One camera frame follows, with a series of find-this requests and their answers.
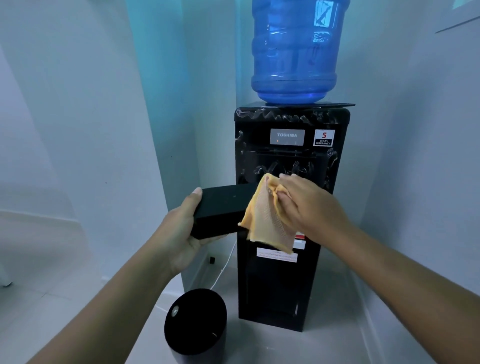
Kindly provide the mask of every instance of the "trash can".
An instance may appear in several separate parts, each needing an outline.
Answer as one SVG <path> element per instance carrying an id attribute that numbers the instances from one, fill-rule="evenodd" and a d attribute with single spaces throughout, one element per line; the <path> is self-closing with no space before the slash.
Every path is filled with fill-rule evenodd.
<path id="1" fill-rule="evenodd" d="M 168 310 L 165 339 L 179 364 L 220 364 L 227 335 L 222 297 L 200 288 L 186 292 Z"/>

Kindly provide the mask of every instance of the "cleaning cloth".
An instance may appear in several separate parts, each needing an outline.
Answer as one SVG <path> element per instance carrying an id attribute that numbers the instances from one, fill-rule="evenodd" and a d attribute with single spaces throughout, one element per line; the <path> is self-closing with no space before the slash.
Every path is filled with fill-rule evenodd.
<path id="1" fill-rule="evenodd" d="M 296 230 L 278 201 L 278 192 L 290 197 L 278 177 L 265 174 L 239 226 L 249 230 L 247 239 L 250 241 L 266 243 L 291 254 Z"/>

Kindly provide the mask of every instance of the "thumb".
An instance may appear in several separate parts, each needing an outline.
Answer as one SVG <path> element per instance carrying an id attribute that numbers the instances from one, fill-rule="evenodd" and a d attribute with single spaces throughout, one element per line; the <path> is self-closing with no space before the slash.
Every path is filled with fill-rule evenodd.
<path id="1" fill-rule="evenodd" d="M 298 225 L 298 223 L 301 221 L 301 218 L 295 202 L 293 202 L 293 200 L 284 192 L 278 192 L 277 196 L 286 215 L 294 224 Z"/>
<path id="2" fill-rule="evenodd" d="M 193 216 L 195 209 L 202 200 L 202 189 L 200 187 L 188 195 L 182 202 L 180 209 L 187 214 L 187 216 Z"/>

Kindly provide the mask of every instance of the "water bottle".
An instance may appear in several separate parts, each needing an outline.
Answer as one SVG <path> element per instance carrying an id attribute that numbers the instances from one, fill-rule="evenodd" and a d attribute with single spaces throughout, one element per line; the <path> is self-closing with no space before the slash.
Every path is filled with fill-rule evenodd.
<path id="1" fill-rule="evenodd" d="M 252 0 L 252 88 L 273 104 L 311 104 L 336 84 L 350 0 Z"/>

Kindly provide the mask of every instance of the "white label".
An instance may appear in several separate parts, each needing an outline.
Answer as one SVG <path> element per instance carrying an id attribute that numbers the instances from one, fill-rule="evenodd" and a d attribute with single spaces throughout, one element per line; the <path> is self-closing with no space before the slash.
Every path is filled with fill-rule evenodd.
<path id="1" fill-rule="evenodd" d="M 284 260 L 286 262 L 296 263 L 298 254 L 297 253 L 287 254 L 279 250 L 257 248 L 257 256 L 259 256 L 260 258 Z"/>
<path id="2" fill-rule="evenodd" d="M 333 146 L 335 130 L 315 130 L 313 146 Z"/>
<path id="3" fill-rule="evenodd" d="M 305 250 L 305 240 L 295 239 L 293 242 L 293 249 Z"/>

